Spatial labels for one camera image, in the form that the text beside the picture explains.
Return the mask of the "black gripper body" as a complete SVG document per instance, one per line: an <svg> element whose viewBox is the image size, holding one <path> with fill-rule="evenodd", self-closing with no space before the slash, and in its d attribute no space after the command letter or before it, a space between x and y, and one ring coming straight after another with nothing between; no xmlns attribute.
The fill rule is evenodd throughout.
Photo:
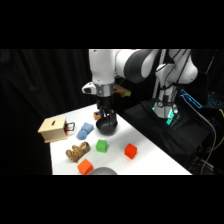
<svg viewBox="0 0 224 224"><path fill-rule="evenodd" d="M110 113L113 110L114 105L114 96L108 97L97 97L97 108L99 110L104 110L107 113Z"/></svg>

